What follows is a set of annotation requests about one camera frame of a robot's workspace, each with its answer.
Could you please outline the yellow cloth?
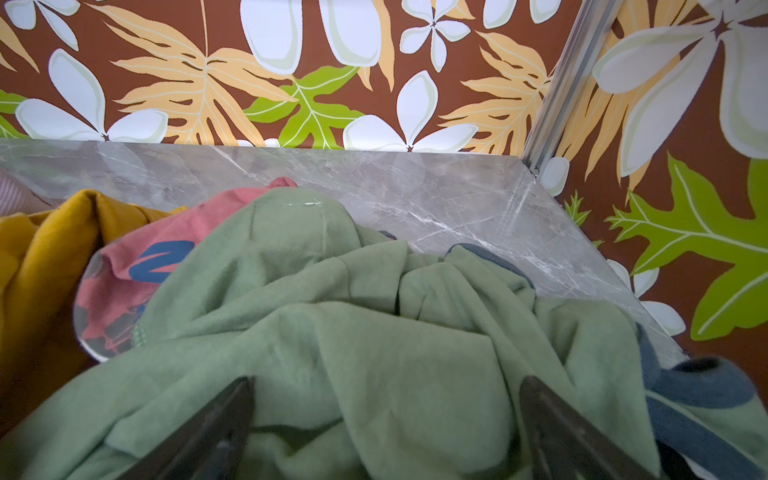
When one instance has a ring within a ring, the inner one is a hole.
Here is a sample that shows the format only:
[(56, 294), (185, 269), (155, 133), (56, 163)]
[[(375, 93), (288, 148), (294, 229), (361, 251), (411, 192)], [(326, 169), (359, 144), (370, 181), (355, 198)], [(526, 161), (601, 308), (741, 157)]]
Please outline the yellow cloth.
[(57, 209), (1, 220), (1, 431), (94, 365), (73, 307), (91, 257), (169, 212), (82, 190)]

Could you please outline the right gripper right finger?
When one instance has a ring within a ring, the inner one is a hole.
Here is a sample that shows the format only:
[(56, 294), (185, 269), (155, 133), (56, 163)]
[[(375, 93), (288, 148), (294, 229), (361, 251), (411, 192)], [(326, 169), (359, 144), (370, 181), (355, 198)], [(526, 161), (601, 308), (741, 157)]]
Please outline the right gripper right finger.
[(652, 477), (539, 378), (525, 377), (519, 398), (535, 479)]

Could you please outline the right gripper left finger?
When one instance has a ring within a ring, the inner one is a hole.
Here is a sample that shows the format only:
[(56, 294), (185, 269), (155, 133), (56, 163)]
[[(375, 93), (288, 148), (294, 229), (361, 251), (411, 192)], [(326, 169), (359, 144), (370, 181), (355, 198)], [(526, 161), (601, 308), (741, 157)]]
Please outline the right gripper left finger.
[(120, 477), (235, 478), (255, 412), (254, 383), (235, 379)]

